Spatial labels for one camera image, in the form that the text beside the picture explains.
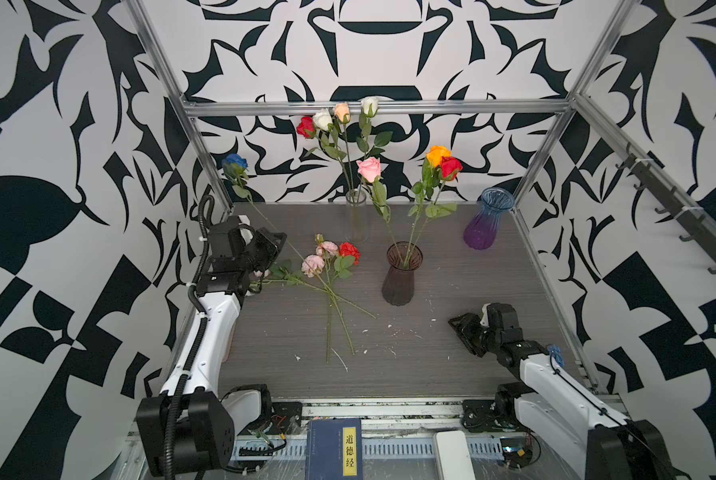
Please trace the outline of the blue rose stem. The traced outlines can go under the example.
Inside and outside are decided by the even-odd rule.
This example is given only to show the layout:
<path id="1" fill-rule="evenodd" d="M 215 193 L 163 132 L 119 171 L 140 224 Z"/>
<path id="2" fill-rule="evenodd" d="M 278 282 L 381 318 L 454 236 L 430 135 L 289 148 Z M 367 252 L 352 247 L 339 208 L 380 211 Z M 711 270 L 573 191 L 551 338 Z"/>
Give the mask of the blue rose stem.
<path id="1" fill-rule="evenodd" d="M 222 169 L 230 182 L 232 191 L 241 199 L 246 200 L 251 208 L 264 220 L 265 225 L 277 230 L 274 222 L 262 211 L 253 199 L 248 185 L 248 162 L 239 154 L 230 154 L 222 161 Z M 299 269 L 289 266 L 286 262 L 276 261 L 269 268 L 267 278 L 273 282 L 309 286 L 322 293 L 333 293 L 330 278 L 331 267 L 340 259 L 339 246 L 326 240 L 321 233 L 315 235 L 315 247 L 312 254 L 303 254 L 296 246 L 291 245 L 295 256 L 301 261 Z"/>

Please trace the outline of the clear glass vase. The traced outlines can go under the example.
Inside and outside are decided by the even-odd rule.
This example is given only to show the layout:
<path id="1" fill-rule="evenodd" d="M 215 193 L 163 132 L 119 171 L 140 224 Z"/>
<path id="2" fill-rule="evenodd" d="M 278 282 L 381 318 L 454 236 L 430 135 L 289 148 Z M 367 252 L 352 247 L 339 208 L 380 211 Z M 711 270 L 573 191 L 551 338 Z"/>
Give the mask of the clear glass vase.
<path id="1" fill-rule="evenodd" d="M 345 235 L 351 243 L 362 243 L 369 236 L 369 196 L 363 187 L 357 187 L 346 194 Z"/>

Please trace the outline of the dark purple glass vase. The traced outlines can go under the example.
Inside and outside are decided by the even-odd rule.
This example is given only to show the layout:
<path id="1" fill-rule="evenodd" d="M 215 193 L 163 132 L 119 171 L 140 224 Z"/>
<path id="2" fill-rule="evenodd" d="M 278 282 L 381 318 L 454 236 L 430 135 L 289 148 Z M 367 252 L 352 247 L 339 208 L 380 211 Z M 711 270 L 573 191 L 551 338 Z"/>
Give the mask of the dark purple glass vase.
<path id="1" fill-rule="evenodd" d="M 415 294 L 415 274 L 424 256 L 416 244 L 397 242 L 386 252 L 389 270 L 382 285 L 382 296 L 393 306 L 404 306 Z"/>

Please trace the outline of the pink rose stem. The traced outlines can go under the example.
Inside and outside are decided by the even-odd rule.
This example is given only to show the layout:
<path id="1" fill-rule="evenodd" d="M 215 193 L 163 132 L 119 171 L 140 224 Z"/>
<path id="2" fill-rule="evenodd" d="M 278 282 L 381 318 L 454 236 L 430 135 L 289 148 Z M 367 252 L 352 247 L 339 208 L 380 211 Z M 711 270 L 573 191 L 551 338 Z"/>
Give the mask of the pink rose stem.
<path id="1" fill-rule="evenodd" d="M 388 204 L 387 186 L 382 180 L 382 166 L 378 158 L 369 157 L 357 162 L 358 173 L 362 178 L 362 183 L 370 192 L 370 198 L 377 213 L 382 217 L 386 224 L 390 238 L 393 242 L 395 252 L 398 258 L 402 257 L 400 245 L 394 235 L 392 229 L 392 212 Z"/>

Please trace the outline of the white rose stem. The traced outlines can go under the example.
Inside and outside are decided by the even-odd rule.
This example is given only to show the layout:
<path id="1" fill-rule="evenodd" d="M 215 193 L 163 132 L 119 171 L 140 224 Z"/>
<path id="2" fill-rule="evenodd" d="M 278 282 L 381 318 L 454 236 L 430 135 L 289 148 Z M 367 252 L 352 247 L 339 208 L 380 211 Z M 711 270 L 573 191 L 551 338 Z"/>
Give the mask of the white rose stem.
<path id="1" fill-rule="evenodd" d="M 347 136 L 347 127 L 351 121 L 348 103 L 338 103 L 331 110 L 322 109 L 312 117 L 318 140 L 318 149 L 330 159 L 337 161 L 346 181 L 345 197 L 348 202 L 356 190 L 356 182 L 352 173 L 351 155 Z"/>
<path id="2" fill-rule="evenodd" d="M 379 112 L 379 98 L 370 96 L 365 97 L 360 101 L 361 112 L 359 115 L 359 127 L 360 136 L 357 138 L 357 145 L 359 150 L 362 152 L 364 160 L 369 157 L 375 157 L 379 159 L 381 153 L 385 151 L 385 147 L 388 146 L 393 138 L 392 131 L 382 131 L 376 135 L 372 135 L 373 132 L 373 119 Z M 368 196 L 370 196 L 369 190 L 362 183 L 359 187 L 363 187 Z"/>

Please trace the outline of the peach rose stem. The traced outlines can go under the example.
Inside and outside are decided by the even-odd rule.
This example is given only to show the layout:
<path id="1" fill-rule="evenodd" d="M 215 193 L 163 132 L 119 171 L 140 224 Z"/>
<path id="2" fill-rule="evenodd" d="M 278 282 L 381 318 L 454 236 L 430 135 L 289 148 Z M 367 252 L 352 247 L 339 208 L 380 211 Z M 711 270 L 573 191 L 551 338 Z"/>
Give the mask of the peach rose stem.
<path id="1" fill-rule="evenodd" d="M 348 127 L 351 122 L 351 112 L 349 104 L 346 102 L 338 103 L 335 105 L 333 109 L 334 114 L 334 125 L 336 132 L 342 141 L 344 145 L 344 152 L 345 152 L 345 171 L 346 171 L 346 180 L 348 183 L 348 193 L 349 195 L 356 187 L 355 180 L 353 176 L 352 166 L 351 166 L 351 154 L 350 154 L 350 144 L 348 140 Z"/>

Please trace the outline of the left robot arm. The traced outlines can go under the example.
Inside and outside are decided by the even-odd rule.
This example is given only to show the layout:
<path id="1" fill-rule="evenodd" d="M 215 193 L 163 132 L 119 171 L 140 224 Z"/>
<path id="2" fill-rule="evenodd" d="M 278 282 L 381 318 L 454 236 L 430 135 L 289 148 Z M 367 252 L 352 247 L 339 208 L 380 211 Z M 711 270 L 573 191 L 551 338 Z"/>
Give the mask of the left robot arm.
<path id="1" fill-rule="evenodd" d="M 287 236 L 255 229 L 245 215 L 204 220 L 201 233 L 203 252 L 188 285 L 193 320 L 169 378 L 135 418 L 149 470 L 164 479 L 228 468 L 237 436 L 267 427 L 273 414 L 266 385 L 223 394 L 219 376 L 251 280 L 277 260 Z"/>

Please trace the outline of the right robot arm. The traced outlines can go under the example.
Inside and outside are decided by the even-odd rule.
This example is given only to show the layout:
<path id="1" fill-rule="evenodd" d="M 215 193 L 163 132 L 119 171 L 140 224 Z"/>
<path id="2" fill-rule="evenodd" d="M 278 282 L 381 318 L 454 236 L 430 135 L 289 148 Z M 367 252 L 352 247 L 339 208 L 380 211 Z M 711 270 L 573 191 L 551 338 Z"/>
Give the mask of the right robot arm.
<path id="1" fill-rule="evenodd" d="M 515 378 L 490 401 L 467 400 L 462 426 L 471 433 L 522 430 L 551 447 L 583 479 L 674 479 L 659 430 L 599 399 L 550 349 L 523 335 L 517 312 L 487 303 L 479 313 L 449 320 L 467 351 L 491 353 Z"/>

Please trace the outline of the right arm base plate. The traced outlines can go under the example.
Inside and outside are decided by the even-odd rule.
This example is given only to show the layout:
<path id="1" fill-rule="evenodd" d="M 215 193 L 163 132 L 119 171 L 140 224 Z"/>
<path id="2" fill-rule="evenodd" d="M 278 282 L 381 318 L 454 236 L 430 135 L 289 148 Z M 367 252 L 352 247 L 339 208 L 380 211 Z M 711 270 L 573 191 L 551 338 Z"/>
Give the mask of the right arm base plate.
<path id="1" fill-rule="evenodd" d="M 512 432 L 515 423 L 499 399 L 468 399 L 462 402 L 461 425 L 470 433 Z"/>

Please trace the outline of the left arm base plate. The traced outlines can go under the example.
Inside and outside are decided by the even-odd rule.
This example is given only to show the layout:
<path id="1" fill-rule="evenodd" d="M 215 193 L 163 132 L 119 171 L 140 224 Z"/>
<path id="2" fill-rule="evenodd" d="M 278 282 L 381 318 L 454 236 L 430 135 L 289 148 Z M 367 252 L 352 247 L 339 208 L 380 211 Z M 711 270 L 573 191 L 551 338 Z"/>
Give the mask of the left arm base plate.
<path id="1" fill-rule="evenodd" d="M 260 425 L 252 425 L 240 432 L 241 435 L 264 433 L 274 437 L 297 433 L 302 426 L 303 403 L 299 401 L 274 401 L 269 413 Z"/>

